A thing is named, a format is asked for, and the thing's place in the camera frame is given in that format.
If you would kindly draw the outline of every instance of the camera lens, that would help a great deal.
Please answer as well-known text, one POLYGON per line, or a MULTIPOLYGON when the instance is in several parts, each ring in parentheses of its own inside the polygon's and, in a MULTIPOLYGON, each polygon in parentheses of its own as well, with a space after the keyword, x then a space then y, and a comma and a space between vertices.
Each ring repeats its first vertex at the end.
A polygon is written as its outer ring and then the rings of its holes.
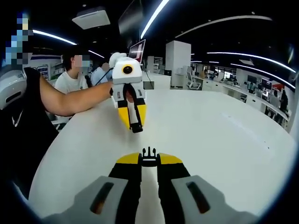
POLYGON ((133 71, 133 68, 131 66, 126 66, 123 68, 123 73, 130 74, 133 71))

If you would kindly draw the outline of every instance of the white t-shirt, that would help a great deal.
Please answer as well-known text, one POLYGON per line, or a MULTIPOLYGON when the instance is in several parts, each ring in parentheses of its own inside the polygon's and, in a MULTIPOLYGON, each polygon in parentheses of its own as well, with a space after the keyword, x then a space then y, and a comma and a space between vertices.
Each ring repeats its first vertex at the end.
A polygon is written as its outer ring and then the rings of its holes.
POLYGON ((58 77, 54 87, 64 94, 88 88, 86 79, 83 75, 79 75, 77 79, 73 79, 66 71, 58 77))

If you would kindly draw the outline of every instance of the white round table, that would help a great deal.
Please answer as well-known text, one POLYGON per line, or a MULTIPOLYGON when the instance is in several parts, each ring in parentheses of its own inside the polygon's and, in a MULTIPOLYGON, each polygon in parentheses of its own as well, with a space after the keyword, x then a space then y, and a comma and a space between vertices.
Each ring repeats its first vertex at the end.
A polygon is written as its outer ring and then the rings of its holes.
MULTIPOLYGON (((125 128, 110 99, 76 114, 40 163, 29 204, 40 217, 61 213, 78 192, 108 176, 117 159, 148 146, 180 158, 190 175, 220 190, 235 210, 258 216, 284 186, 297 150, 276 122, 223 93, 151 90, 141 133, 125 128)), ((159 203, 152 188, 157 187, 157 170, 145 169, 139 207, 148 209, 151 201, 159 203)), ((152 212, 143 223, 163 223, 163 213, 152 212)))

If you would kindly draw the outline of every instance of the hand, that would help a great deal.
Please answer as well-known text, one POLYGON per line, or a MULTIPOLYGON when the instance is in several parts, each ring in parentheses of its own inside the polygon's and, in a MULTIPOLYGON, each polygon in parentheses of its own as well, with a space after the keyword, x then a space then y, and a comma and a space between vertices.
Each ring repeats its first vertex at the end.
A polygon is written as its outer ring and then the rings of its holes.
POLYGON ((131 94, 127 91, 126 92, 126 98, 127 98, 127 100, 130 102, 130 103, 133 103, 134 101, 133 101, 133 97, 131 96, 131 94))

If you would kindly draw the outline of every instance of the ceiling air conditioner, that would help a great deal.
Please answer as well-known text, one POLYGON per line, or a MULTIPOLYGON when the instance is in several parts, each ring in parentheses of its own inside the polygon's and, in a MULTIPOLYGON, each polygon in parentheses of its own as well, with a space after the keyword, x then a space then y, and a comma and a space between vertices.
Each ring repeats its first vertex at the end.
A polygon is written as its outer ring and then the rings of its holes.
POLYGON ((110 20, 104 7, 96 7, 79 12, 77 17, 73 18, 72 21, 82 29, 89 29, 110 24, 110 20))

